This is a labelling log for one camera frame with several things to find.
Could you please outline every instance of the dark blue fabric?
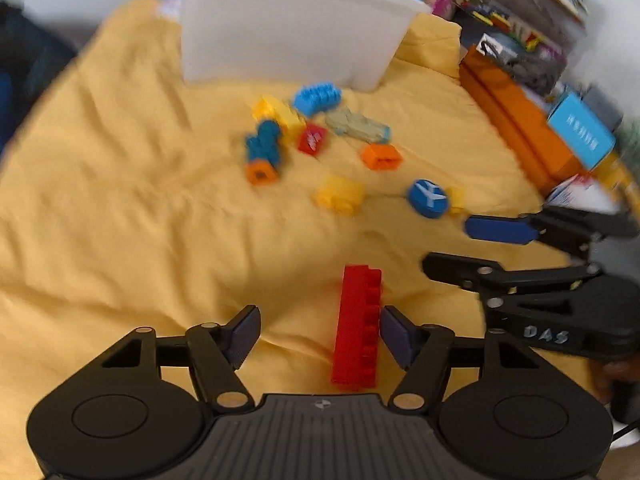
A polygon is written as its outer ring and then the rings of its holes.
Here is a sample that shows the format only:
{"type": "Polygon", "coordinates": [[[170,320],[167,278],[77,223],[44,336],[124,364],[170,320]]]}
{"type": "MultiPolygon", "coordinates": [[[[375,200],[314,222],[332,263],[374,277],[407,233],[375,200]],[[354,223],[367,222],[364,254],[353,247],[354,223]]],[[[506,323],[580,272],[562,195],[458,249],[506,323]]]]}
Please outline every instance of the dark blue fabric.
{"type": "Polygon", "coordinates": [[[15,131],[14,86],[7,72],[0,73],[0,151],[15,131]]]}

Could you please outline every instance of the toy brick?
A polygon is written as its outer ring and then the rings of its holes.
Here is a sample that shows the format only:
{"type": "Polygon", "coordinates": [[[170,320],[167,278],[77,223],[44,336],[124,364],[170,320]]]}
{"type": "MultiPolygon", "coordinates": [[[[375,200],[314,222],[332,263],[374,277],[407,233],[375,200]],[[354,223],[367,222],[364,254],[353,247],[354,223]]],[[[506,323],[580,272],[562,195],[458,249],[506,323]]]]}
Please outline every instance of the toy brick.
{"type": "Polygon", "coordinates": [[[461,187],[447,187],[445,190],[449,197],[449,209],[447,213],[450,215],[462,215],[466,213],[465,208],[465,190],[461,187]]]}
{"type": "Polygon", "coordinates": [[[275,168],[268,160],[263,158],[256,158],[248,162],[244,167],[244,171],[247,179],[254,184],[254,186],[271,184],[278,179],[278,173],[275,168]]]}
{"type": "Polygon", "coordinates": [[[376,386],[382,272],[346,266],[331,380],[348,390],[376,386]]]}
{"type": "Polygon", "coordinates": [[[293,97],[293,107],[305,117],[337,107],[342,92],[331,83],[303,86],[293,97]]]}
{"type": "Polygon", "coordinates": [[[275,170],[280,165],[278,138],[280,127],[272,120],[261,122],[257,127],[257,134],[245,139],[246,160],[252,162],[257,159],[266,160],[275,170]]]}
{"type": "Polygon", "coordinates": [[[319,207],[354,216],[364,202],[364,186],[359,182],[332,175],[316,192],[314,199],[319,207]]]}
{"type": "Polygon", "coordinates": [[[326,137],[326,130],[316,124],[307,123],[306,128],[300,135],[298,149],[307,155],[316,156],[326,137]]]}
{"type": "Polygon", "coordinates": [[[276,121],[282,131],[282,141],[288,144],[295,143],[305,127],[305,121],[289,105],[269,95],[260,98],[251,114],[256,121],[276,121]]]}
{"type": "Polygon", "coordinates": [[[397,170],[402,164],[402,155],[390,144],[370,144],[360,158],[370,170],[397,170]]]}
{"type": "Polygon", "coordinates": [[[348,108],[338,108],[324,117],[324,122],[337,135],[349,135],[355,139],[375,144],[386,144],[391,138],[391,128],[365,117],[354,114],[348,108]]]}

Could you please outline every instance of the toy bricks in container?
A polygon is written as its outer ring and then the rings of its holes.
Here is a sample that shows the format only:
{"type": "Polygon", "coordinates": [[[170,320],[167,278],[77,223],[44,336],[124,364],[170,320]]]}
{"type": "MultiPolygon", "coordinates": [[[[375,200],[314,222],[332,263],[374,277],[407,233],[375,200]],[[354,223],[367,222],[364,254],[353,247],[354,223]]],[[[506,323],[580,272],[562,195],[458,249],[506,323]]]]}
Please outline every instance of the toy bricks in container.
{"type": "Polygon", "coordinates": [[[344,267],[331,381],[348,390],[376,385],[382,271],[344,267]]]}

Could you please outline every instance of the wrinkled fabric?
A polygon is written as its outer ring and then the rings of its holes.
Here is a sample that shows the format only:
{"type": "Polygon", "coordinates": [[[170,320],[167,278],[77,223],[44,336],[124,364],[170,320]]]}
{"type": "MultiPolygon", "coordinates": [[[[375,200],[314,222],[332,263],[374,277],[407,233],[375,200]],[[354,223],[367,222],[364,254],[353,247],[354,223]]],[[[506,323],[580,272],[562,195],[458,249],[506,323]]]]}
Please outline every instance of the wrinkled fabric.
{"type": "MultiPolygon", "coordinates": [[[[371,94],[344,92],[352,111],[391,127],[404,156],[397,171],[368,170],[362,142],[331,134],[318,158],[285,149],[280,181],[255,188],[243,173],[244,136],[255,127],[250,107],[265,92],[289,98],[298,85],[185,86],[179,26],[157,17],[156,5],[134,0],[107,20],[35,107],[2,164],[3,480],[40,477],[24,431],[34,404],[137,326],[178,335],[257,304],[262,335],[238,372],[256,399],[335,392],[330,371],[346,264],[382,269],[383,303],[414,322],[482,336],[474,295],[422,274],[427,252],[499,260],[511,269],[564,263],[536,244],[469,240],[460,220],[428,220],[404,198],[414,180],[428,178],[465,189],[475,213],[540,206],[457,79],[427,68],[456,73],[457,28],[418,20],[409,37],[421,38],[411,46],[420,56],[393,60],[371,94]],[[311,195],[332,173],[366,186],[359,215],[313,204],[311,195]]],[[[581,360],[548,355],[585,383],[581,360]]],[[[163,373],[188,387],[184,370],[163,373]]],[[[450,390],[473,374],[454,374],[450,390]]],[[[388,396],[401,376],[381,345],[377,391],[388,396]]]]}

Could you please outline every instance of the orange box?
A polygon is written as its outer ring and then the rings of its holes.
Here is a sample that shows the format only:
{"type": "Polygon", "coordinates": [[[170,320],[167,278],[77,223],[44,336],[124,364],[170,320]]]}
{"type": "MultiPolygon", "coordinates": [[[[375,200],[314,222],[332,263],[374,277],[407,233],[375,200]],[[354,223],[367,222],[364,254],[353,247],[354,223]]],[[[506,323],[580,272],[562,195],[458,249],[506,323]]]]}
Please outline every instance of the orange box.
{"type": "Polygon", "coordinates": [[[390,144],[370,144],[360,158],[370,170],[397,170],[402,163],[402,155],[390,144]]]}
{"type": "MultiPolygon", "coordinates": [[[[546,124],[546,115],[527,99],[522,89],[507,73],[482,56],[475,48],[468,51],[462,64],[512,121],[523,140],[526,141],[526,146],[530,147],[530,151],[535,154],[551,179],[559,184],[576,173],[585,173],[577,157],[546,124]]],[[[520,146],[510,144],[510,146],[518,158],[521,160],[526,158],[520,151],[523,148],[522,144],[520,146]]]]}
{"type": "Polygon", "coordinates": [[[254,186],[271,184],[278,179],[278,173],[273,166],[263,158],[256,158],[244,166],[246,177],[254,186]]]}
{"type": "Polygon", "coordinates": [[[557,184],[560,184],[560,181],[556,181],[549,175],[526,138],[518,130],[516,124],[513,123],[491,94],[476,81],[471,70],[466,68],[465,65],[460,66],[460,83],[462,83],[463,88],[469,95],[475,99],[482,111],[487,114],[507,146],[516,153],[520,161],[520,167],[527,175],[527,178],[542,196],[548,195],[557,184]]]}

